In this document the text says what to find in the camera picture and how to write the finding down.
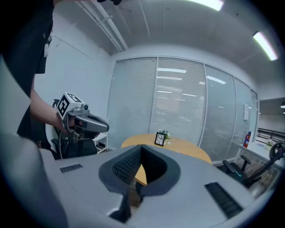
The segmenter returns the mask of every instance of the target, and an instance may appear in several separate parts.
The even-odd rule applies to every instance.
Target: ceiling light
[[[158,71],[168,71],[168,72],[177,72],[177,73],[186,73],[184,69],[172,69],[172,68],[158,68]]]
[[[221,84],[226,84],[225,81],[222,81],[222,80],[217,79],[217,78],[215,78],[215,77],[207,76],[207,78],[210,79],[210,80],[216,81],[216,82],[218,82],[218,83],[221,83]]]
[[[197,95],[192,95],[192,94],[183,94],[185,96],[190,96],[190,97],[197,97]]]
[[[259,45],[262,47],[262,49],[266,52],[270,60],[276,60],[277,55],[274,51],[274,49],[271,47],[270,43],[267,41],[267,39],[264,37],[264,35],[261,32],[257,32],[253,38],[259,43]]]
[[[172,92],[168,92],[168,91],[157,91],[159,93],[166,93],[166,94],[171,94]]]
[[[221,8],[224,4],[224,2],[220,1],[220,0],[189,0],[189,1],[206,5],[206,6],[211,7],[212,9],[215,9],[217,11],[221,10]]]
[[[157,78],[172,79],[172,80],[182,80],[182,78],[180,78],[180,77],[165,77],[165,76],[157,76]]]

